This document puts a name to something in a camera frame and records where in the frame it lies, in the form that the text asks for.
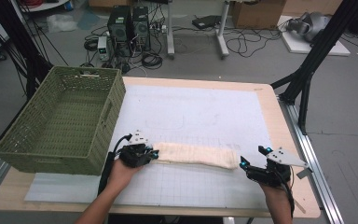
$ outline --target white desk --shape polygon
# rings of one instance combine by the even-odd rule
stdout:
[[[252,0],[238,0],[237,2],[251,2],[251,1]],[[172,2],[173,0],[168,0],[167,49],[168,49],[168,55],[170,56],[170,58],[173,59],[175,49],[173,46],[173,33],[172,33]],[[226,45],[226,40],[223,37],[223,32],[225,31],[226,18],[229,9],[229,2],[230,1],[227,0],[224,1],[222,19],[220,21],[220,28],[216,30],[217,41],[219,43],[220,49],[222,50],[222,59],[229,55]]]

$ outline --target white towel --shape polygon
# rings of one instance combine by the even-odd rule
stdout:
[[[158,160],[180,163],[198,163],[222,167],[230,170],[237,169],[239,157],[228,148],[201,147],[177,143],[156,143],[154,150],[159,150]]]

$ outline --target white paper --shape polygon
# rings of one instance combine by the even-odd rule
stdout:
[[[150,144],[231,148],[252,165],[266,164],[258,146],[270,147],[270,141],[254,92],[133,85],[126,89],[110,151],[120,137],[141,130]],[[72,186],[72,177],[60,176],[38,174],[26,200],[90,203],[85,198],[95,197],[95,176],[84,180],[97,184],[94,191]],[[43,188],[40,179],[62,182],[54,188],[55,197],[48,197],[52,192]],[[200,164],[148,164],[115,203],[267,209],[260,187],[241,168],[232,171]]]

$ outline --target green wicker basket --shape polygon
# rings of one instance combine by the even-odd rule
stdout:
[[[53,67],[0,141],[27,173],[100,175],[125,86],[119,70]]]

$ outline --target table leg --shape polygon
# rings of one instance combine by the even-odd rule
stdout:
[[[228,49],[226,46],[225,38],[223,37],[223,32],[225,31],[226,18],[228,14],[229,1],[225,1],[222,12],[222,20],[220,21],[220,28],[216,30],[217,41],[219,42],[220,49],[222,50],[222,59],[228,56]]]
[[[234,217],[223,217],[223,224],[235,224]]]
[[[168,50],[168,56],[173,59],[175,48],[173,46],[173,33],[172,33],[172,0],[168,0],[167,50]]]

